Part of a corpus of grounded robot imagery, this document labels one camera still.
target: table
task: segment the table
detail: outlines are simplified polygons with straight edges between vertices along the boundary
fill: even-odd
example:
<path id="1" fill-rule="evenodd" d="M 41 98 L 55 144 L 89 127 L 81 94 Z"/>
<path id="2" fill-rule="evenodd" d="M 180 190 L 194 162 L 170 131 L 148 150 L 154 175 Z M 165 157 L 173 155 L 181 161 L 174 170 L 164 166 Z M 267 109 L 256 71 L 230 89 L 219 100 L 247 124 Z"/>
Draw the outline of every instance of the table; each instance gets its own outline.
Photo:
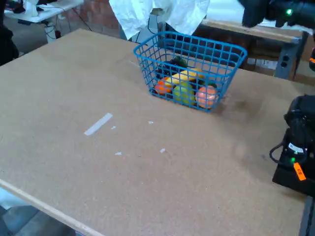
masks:
<path id="1" fill-rule="evenodd" d="M 275 43 L 281 43 L 282 51 L 279 56 L 274 76 L 283 79 L 287 79 L 289 77 L 295 61 L 297 61 L 297 63 L 295 64 L 294 70 L 297 69 L 308 36 L 307 32 L 301 32 L 298 30 L 264 26 L 247 28 L 235 22 L 223 22 L 210 19 L 203 20 L 201 24 L 216 29 L 261 37 L 272 40 Z"/>
<path id="2" fill-rule="evenodd" d="M 296 236 L 267 155 L 315 89 L 239 70 L 207 114 L 149 95 L 135 45 L 78 30 L 0 68 L 0 187 L 89 236 Z"/>
<path id="3" fill-rule="evenodd" d="M 32 23 L 42 23 L 43 21 L 46 21 L 45 32 L 47 41 L 50 43 L 56 39 L 55 27 L 50 18 L 75 8 L 83 4 L 83 2 L 84 0 L 59 0 L 46 5 L 39 5 L 44 11 L 39 12 L 38 16 L 35 17 L 32 17 L 28 12 L 15 14 L 12 11 L 5 10 L 4 13 L 6 17 Z"/>

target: black camera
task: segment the black camera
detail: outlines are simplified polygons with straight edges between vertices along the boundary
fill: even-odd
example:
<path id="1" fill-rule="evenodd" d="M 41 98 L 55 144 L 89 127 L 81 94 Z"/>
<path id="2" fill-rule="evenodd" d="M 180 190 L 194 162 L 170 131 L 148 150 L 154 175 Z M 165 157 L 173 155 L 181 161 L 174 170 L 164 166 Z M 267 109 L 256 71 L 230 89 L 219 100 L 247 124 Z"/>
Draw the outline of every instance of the black camera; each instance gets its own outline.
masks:
<path id="1" fill-rule="evenodd" d="M 296 97 L 284 119 L 289 128 L 281 143 L 269 153 L 278 164 L 273 182 L 315 197 L 315 96 Z M 281 147 L 280 159 L 277 160 L 272 154 Z"/>

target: green light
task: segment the green light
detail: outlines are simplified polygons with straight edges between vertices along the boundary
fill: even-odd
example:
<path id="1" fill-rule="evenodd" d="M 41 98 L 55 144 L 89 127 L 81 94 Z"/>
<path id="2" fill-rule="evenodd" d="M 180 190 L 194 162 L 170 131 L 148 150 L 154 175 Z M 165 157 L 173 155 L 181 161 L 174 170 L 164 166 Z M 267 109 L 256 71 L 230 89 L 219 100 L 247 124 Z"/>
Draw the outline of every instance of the green light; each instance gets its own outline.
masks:
<path id="1" fill-rule="evenodd" d="M 288 16 L 291 16 L 291 15 L 293 14 L 293 10 L 292 10 L 292 9 L 288 9 L 288 10 L 286 11 L 286 14 L 287 14 Z"/>

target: orange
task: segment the orange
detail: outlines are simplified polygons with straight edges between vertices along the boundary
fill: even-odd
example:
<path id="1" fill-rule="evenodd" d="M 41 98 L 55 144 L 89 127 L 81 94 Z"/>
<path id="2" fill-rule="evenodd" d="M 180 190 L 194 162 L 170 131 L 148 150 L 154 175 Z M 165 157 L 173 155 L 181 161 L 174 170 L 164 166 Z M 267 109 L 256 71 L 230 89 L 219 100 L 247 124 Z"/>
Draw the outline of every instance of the orange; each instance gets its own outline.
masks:
<path id="1" fill-rule="evenodd" d="M 211 85 L 201 87 L 195 95 L 197 104 L 206 109 L 212 107 L 218 96 L 217 90 Z"/>
<path id="2" fill-rule="evenodd" d="M 156 92 L 161 95 L 166 94 L 167 92 L 171 92 L 172 88 L 173 86 L 166 85 L 165 79 L 158 81 L 158 83 L 154 86 Z"/>

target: white cloth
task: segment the white cloth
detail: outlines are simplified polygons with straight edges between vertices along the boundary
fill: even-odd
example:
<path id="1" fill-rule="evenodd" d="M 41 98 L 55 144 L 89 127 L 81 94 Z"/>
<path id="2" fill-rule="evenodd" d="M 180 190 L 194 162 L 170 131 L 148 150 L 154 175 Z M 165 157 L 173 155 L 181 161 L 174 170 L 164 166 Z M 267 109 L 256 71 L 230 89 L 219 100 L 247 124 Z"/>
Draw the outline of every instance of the white cloth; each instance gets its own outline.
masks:
<path id="1" fill-rule="evenodd" d="M 191 35 L 207 14 L 210 0 L 110 0 L 109 3 L 127 39 L 148 24 L 154 8 L 161 8 L 160 20 L 176 31 Z"/>

